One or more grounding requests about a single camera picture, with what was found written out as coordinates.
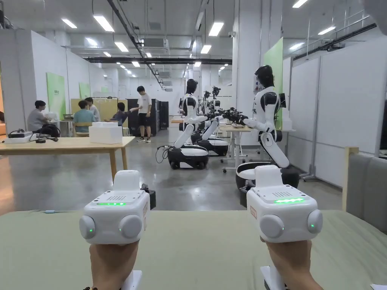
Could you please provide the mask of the person's right hand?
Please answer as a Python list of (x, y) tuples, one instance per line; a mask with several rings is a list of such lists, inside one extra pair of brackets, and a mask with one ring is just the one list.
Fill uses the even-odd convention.
[(285, 284), (291, 290), (322, 290), (310, 273), (310, 240), (271, 243), (260, 238), (267, 247), (271, 260)]

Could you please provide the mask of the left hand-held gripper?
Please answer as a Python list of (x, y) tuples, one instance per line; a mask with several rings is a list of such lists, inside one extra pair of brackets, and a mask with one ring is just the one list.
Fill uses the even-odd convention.
[[(140, 184), (139, 171), (118, 171), (113, 188), (84, 207), (79, 220), (80, 233), (89, 245), (122, 246), (139, 242), (154, 208), (155, 192)], [(133, 268), (120, 290), (137, 290), (142, 278), (143, 272)]]

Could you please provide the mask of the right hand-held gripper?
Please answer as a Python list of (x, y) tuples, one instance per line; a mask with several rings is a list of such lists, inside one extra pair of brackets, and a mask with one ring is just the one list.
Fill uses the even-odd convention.
[[(285, 184), (276, 165), (255, 167), (246, 194), (248, 217), (260, 238), (271, 243), (306, 241), (322, 230), (323, 215), (312, 197)], [(290, 290), (273, 262), (260, 268), (267, 290)]]

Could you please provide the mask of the person's left hand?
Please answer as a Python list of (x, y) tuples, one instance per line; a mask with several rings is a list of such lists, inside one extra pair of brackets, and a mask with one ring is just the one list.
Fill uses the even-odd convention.
[(90, 245), (91, 290), (120, 290), (131, 274), (139, 242), (127, 245)]

